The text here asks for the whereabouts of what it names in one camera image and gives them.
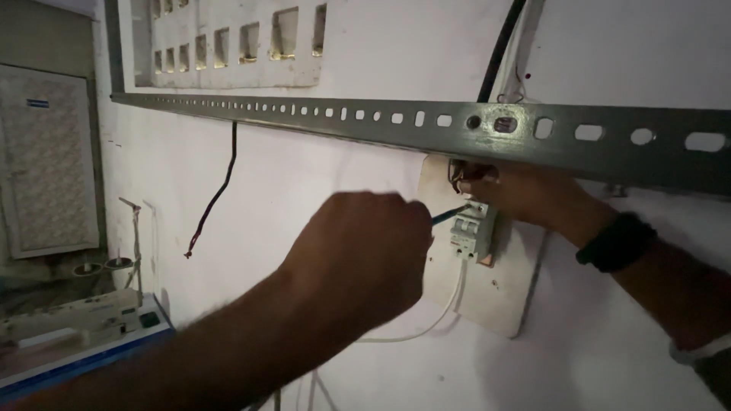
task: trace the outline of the screwdriver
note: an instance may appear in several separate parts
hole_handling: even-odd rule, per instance
[[[441,213],[438,216],[431,217],[431,225],[437,225],[440,222],[445,222],[448,219],[451,219],[452,217],[456,216],[457,214],[461,213],[462,211],[465,211],[467,208],[470,208],[471,205],[465,204],[461,207],[453,208],[452,210],[445,211],[444,213]]]

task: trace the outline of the forearm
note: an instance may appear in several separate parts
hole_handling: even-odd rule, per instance
[[[595,199],[577,204],[557,231],[584,247],[616,218]],[[731,276],[662,240],[612,277],[665,329],[681,350],[693,350],[731,331]]]
[[[322,299],[295,289],[292,278],[274,273],[172,341],[32,396],[20,409],[240,410],[357,338],[326,321]]]

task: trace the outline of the metal rail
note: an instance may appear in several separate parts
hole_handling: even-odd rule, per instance
[[[731,135],[731,112],[724,110],[125,93],[112,95],[112,101],[471,161],[529,162],[617,184],[731,197],[728,145],[713,153],[686,148],[693,132]],[[416,125],[418,113],[421,126]],[[552,120],[553,127],[539,139],[535,135],[542,118]],[[602,128],[598,140],[575,137],[576,129],[588,124]],[[637,129],[649,129],[654,139],[633,143],[630,136]]]

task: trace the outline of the door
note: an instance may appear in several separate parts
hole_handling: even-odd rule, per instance
[[[0,65],[0,190],[13,258],[99,246],[84,79]]]

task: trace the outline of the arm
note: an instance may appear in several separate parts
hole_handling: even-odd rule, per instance
[[[501,165],[498,176],[494,169],[484,171],[481,179],[461,182],[461,190],[512,218],[556,231],[578,248],[617,216],[617,211],[562,173],[513,164]],[[612,277],[680,350],[695,350],[731,332],[731,276],[678,247],[657,240],[639,260]],[[725,368],[714,357],[713,364],[700,361],[696,370],[731,409],[731,352],[725,353],[725,360],[720,358],[723,354],[717,357],[725,361]]]
[[[279,269],[239,299],[139,358],[17,409],[240,410],[416,303],[430,245],[423,204],[336,194]]]

